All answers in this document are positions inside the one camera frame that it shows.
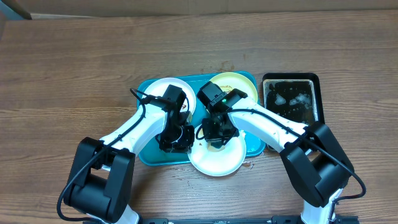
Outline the yellow sponge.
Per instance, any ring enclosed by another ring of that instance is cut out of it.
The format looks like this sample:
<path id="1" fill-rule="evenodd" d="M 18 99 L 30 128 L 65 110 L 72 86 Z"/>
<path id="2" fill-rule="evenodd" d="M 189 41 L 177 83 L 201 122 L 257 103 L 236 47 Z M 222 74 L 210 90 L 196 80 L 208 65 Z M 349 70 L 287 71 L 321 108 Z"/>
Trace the yellow sponge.
<path id="1" fill-rule="evenodd" d="M 223 151 L 223 150 L 225 149 L 225 147 L 226 147 L 226 146 L 214 147 L 214 146 L 212 146 L 211 144 L 209 144 L 208 147 L 207 147 L 207 149 L 208 149 L 210 152 L 220 152 L 220 151 Z"/>

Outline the white plate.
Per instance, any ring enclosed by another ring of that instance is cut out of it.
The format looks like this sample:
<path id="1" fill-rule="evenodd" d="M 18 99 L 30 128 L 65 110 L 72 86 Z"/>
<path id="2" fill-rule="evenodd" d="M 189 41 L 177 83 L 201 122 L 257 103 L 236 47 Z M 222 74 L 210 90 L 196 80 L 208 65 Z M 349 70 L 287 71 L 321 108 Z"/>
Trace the white plate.
<path id="1" fill-rule="evenodd" d="M 193 142 L 188 158 L 191 164 L 206 175 L 221 177 L 238 170 L 246 157 L 246 133 L 239 131 L 239 136 L 232 138 L 220 152 L 210 152 L 204 139 Z"/>
<path id="2" fill-rule="evenodd" d="M 189 110 L 193 115 L 196 109 L 196 102 L 197 102 L 196 96 L 192 87 L 187 82 L 181 79 L 162 78 L 156 80 L 154 83 L 150 84 L 146 88 L 144 93 L 153 96 L 163 96 L 169 85 L 180 87 L 183 90 L 183 92 L 187 96 L 187 99 L 183 102 L 183 106 L 180 109 L 180 111 L 186 112 Z M 164 111 L 162 110 L 164 104 L 159 101 L 155 101 L 155 103 L 156 105 L 152 104 L 146 105 L 146 115 L 144 121 L 153 121 L 162 118 L 164 116 Z"/>

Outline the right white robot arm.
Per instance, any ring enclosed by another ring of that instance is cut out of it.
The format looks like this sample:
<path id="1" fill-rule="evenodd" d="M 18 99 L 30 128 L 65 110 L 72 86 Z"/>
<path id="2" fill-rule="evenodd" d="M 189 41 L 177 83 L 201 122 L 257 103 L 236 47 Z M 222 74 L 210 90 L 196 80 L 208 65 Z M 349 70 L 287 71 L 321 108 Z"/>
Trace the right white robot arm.
<path id="1" fill-rule="evenodd" d="M 238 89 L 229 93 L 202 89 L 197 97 L 210 112 L 210 122 L 203 129 L 208 142 L 223 142 L 215 134 L 229 125 L 255 135 L 279 153 L 293 188 L 304 200 L 302 223 L 336 222 L 335 207 L 345 199 L 341 193 L 350 177 L 362 188 L 352 197 L 366 193 L 364 182 L 327 125 L 285 119 Z"/>

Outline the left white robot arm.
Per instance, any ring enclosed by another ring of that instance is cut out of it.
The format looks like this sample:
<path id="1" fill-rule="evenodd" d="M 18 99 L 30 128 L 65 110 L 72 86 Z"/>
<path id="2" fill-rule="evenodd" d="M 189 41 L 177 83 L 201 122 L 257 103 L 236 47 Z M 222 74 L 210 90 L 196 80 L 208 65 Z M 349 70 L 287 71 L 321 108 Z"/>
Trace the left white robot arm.
<path id="1" fill-rule="evenodd" d="M 66 186 L 57 202 L 68 222 L 138 223 L 128 205 L 136 156 L 156 136 L 172 152 L 193 143 L 189 125 L 195 104 L 141 103 L 124 124 L 100 139 L 84 138 L 77 147 Z"/>

